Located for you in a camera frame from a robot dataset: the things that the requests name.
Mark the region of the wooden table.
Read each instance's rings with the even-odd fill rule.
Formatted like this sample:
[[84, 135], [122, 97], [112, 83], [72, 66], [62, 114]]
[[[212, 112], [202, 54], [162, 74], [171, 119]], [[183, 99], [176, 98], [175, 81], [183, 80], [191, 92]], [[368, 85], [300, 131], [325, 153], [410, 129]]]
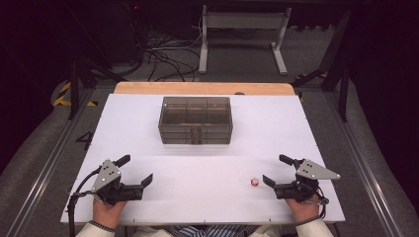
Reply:
[[120, 82], [115, 94], [293, 96], [289, 83]]

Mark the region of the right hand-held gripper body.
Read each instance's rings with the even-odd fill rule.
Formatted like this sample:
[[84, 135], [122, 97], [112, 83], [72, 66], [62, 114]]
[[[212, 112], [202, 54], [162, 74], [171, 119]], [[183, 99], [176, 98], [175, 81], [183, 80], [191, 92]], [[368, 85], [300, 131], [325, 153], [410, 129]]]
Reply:
[[339, 180], [337, 174], [308, 159], [293, 159], [295, 180], [290, 184], [276, 185], [274, 192], [277, 199], [293, 198], [298, 202], [309, 201], [313, 196], [318, 196], [320, 202], [328, 202], [319, 188], [319, 180]]

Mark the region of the white metal stand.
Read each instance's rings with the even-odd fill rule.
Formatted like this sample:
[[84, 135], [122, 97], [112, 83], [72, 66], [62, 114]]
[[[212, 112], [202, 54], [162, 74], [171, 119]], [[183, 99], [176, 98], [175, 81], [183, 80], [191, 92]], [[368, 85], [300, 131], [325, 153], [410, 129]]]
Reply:
[[291, 8], [280, 13], [245, 13], [245, 12], [215, 12], [207, 5], [203, 6], [201, 20], [201, 53], [199, 72], [207, 72], [209, 41], [208, 29], [249, 29], [249, 30], [277, 30], [278, 37], [271, 43], [277, 67], [281, 75], [287, 75], [288, 70], [284, 62], [281, 46], [291, 17]]

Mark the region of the person's right hand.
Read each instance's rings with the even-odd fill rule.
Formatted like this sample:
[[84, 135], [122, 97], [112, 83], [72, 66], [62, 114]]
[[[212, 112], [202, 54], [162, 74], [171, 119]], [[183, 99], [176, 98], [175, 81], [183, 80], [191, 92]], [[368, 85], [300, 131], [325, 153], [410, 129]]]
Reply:
[[302, 222], [319, 215], [318, 197], [312, 197], [309, 201], [301, 202], [293, 198], [287, 198], [286, 203], [292, 211], [295, 222]]

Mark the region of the transparent grey drawer box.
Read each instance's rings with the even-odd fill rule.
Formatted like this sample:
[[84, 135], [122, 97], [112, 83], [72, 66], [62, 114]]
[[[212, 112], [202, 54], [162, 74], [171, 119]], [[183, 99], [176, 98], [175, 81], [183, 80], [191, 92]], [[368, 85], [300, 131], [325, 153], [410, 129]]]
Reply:
[[164, 97], [158, 124], [164, 138], [226, 138], [233, 122], [228, 97]]

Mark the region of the person's left hand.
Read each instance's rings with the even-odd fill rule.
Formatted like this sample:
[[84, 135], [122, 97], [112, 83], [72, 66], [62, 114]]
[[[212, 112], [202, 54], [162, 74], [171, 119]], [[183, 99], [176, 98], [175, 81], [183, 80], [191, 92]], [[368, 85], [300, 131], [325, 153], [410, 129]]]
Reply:
[[121, 213], [126, 207], [126, 201], [117, 202], [115, 205], [93, 201], [93, 220], [106, 227], [115, 229], [120, 221]]

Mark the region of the person's striped shirt torso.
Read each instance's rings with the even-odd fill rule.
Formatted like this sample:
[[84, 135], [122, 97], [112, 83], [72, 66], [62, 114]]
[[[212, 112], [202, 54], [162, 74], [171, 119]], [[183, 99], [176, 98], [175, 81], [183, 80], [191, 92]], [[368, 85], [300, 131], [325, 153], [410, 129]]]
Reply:
[[271, 225], [171, 225], [138, 227], [132, 237], [294, 237]]

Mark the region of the black metal stand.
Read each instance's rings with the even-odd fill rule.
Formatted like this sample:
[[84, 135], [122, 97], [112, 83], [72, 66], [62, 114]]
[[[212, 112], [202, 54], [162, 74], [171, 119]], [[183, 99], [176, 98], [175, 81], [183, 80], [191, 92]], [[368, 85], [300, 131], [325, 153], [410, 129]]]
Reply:
[[318, 68], [307, 75], [300, 75], [298, 79], [292, 82], [292, 86], [297, 88], [326, 73], [320, 88], [323, 92], [332, 92], [337, 85], [340, 85], [338, 113], [343, 122], [347, 121], [346, 111], [349, 89], [349, 67], [344, 59], [344, 37], [351, 15], [352, 12], [350, 10], [344, 12]]
[[77, 56], [73, 59], [70, 68], [70, 115], [69, 119], [74, 119], [81, 106], [79, 96], [79, 83], [87, 89], [94, 89], [97, 80], [93, 75], [92, 69], [99, 71], [105, 76], [113, 79], [117, 83], [125, 81], [125, 78], [105, 68], [88, 58]]

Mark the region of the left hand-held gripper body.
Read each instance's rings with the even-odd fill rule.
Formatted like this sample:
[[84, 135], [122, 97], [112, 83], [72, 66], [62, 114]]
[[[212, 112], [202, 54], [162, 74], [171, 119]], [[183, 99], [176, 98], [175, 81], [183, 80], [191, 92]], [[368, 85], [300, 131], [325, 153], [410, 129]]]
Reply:
[[99, 170], [98, 177], [91, 188], [92, 195], [101, 202], [115, 205], [120, 201], [142, 200], [145, 187], [125, 185], [121, 182], [122, 172], [114, 161], [105, 160]]

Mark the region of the clear plastic drawer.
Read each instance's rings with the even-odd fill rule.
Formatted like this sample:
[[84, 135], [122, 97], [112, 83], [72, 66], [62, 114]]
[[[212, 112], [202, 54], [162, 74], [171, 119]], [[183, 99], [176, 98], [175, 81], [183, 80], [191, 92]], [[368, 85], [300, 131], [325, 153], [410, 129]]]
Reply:
[[230, 144], [230, 140], [226, 138], [164, 138], [162, 139], [164, 144]]

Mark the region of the white board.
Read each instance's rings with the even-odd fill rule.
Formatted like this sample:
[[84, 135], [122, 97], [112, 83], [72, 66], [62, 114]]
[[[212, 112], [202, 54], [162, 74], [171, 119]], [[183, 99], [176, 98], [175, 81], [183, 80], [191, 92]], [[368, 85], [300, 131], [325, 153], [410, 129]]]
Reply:
[[160, 95], [110, 95], [74, 185], [90, 189], [90, 172], [107, 159], [128, 155], [123, 183], [138, 184], [147, 176], [153, 181], [141, 200], [126, 205], [123, 225], [292, 222], [286, 202], [251, 181], [292, 182], [295, 169], [280, 161], [282, 154], [323, 162], [298, 97], [231, 97], [227, 145], [163, 143], [162, 101]]

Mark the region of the yellow black hazard tape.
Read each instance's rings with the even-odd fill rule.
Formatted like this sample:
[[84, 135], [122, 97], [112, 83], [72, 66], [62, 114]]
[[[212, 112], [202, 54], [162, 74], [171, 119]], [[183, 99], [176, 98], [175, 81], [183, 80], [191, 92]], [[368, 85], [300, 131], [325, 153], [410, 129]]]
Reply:
[[56, 106], [65, 106], [65, 107], [70, 107], [71, 106], [71, 102], [65, 100], [65, 95], [69, 91], [70, 88], [71, 88], [71, 83], [70, 82], [65, 82], [64, 85], [62, 86], [61, 90], [59, 91], [56, 99], [52, 103], [55, 107]]

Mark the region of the metal floor rail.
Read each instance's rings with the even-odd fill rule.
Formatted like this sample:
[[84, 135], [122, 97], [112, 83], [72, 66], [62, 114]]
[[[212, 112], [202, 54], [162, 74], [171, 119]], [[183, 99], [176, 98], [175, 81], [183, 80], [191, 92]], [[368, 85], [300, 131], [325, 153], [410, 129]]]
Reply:
[[0, 176], [0, 237], [21, 237], [83, 109], [59, 107], [41, 122]]
[[376, 211], [377, 217], [381, 223], [381, 226], [383, 227], [386, 237], [405, 237], [401, 228], [396, 223], [395, 216], [392, 214], [389, 208], [389, 204], [384, 197], [381, 187], [377, 182], [371, 167], [360, 151], [351, 128], [342, 119], [342, 116], [338, 111], [336, 99], [334, 98], [333, 94], [329, 92], [326, 92], [324, 97], [328, 106], [332, 110], [333, 117], [337, 121], [339, 129], [341, 130], [347, 144], [349, 145], [352, 160], [363, 182], [369, 199]]

